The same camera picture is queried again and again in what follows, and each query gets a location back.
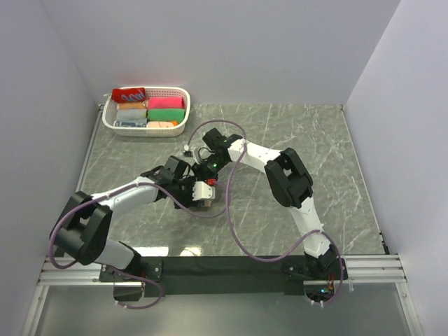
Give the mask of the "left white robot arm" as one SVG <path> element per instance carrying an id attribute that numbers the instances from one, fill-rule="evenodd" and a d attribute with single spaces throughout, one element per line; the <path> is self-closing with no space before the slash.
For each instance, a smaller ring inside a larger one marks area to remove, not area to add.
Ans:
<path id="1" fill-rule="evenodd" d="M 141 255 L 132 247 L 109 239 L 114 220 L 137 207 L 170 197 L 178 207 L 182 197 L 192 199 L 195 179 L 184 174 L 190 165 L 174 157 L 165 165 L 142 173 L 133 181 L 115 189 L 88 195 L 73 194 L 50 233 L 52 264 L 66 269 L 75 263 L 105 264 L 114 267 L 125 281 L 135 280 L 141 273 Z"/>

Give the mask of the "red blue cat towel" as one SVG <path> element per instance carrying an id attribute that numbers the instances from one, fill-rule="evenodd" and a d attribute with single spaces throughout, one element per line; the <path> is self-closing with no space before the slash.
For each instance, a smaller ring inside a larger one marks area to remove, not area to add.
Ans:
<path id="1" fill-rule="evenodd" d="M 143 102 L 146 92 L 143 87 L 115 88 L 112 90 L 111 99 L 116 103 Z"/>

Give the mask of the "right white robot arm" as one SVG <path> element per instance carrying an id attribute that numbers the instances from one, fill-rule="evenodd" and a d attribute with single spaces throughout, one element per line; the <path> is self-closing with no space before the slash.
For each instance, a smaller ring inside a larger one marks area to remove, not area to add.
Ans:
<path id="1" fill-rule="evenodd" d="M 244 134 L 226 137 L 216 128 L 209 130 L 202 140 L 211 154 L 206 159 L 197 158 L 193 166 L 196 176 L 204 180 L 214 179 L 225 165 L 234 163 L 225 187 L 225 212 L 228 216 L 233 174 L 238 165 L 246 165 L 265 174 L 274 199 L 287 208 L 301 234 L 300 240 L 286 253 L 266 259 L 249 253 L 237 237 L 235 226 L 229 223 L 232 237 L 248 257 L 262 263 L 273 263 L 286 258 L 302 244 L 305 270 L 313 279 L 327 280 L 331 275 L 344 279 L 341 253 L 323 230 L 314 205 L 313 179 L 295 150 L 266 148 L 248 141 Z"/>

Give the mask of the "white printed towel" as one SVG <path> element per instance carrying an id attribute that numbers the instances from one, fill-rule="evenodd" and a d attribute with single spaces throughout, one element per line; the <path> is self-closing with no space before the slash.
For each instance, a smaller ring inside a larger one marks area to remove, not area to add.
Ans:
<path id="1" fill-rule="evenodd" d="M 210 207 L 216 200 L 216 188 L 214 186 L 208 186 L 207 188 L 202 190 L 201 196 L 201 207 Z"/>

